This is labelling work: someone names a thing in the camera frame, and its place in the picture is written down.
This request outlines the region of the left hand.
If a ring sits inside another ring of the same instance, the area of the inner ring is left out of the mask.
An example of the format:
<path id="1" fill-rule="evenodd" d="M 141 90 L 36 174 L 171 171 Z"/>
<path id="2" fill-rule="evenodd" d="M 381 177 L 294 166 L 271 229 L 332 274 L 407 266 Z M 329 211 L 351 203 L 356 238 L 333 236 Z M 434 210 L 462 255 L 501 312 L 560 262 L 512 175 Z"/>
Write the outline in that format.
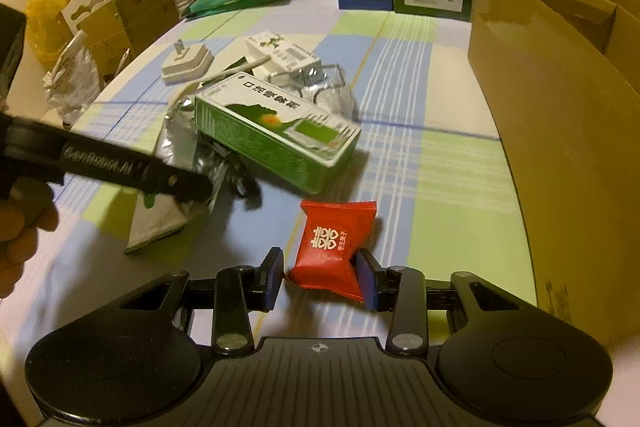
<path id="1" fill-rule="evenodd" d="M 31 225 L 26 223 L 24 206 L 29 200 L 44 196 L 45 205 Z M 48 184 L 25 179 L 18 182 L 9 199 L 1 201 L 1 297 L 9 297 L 23 275 L 25 263 L 35 256 L 38 231 L 53 232 L 60 217 Z"/>

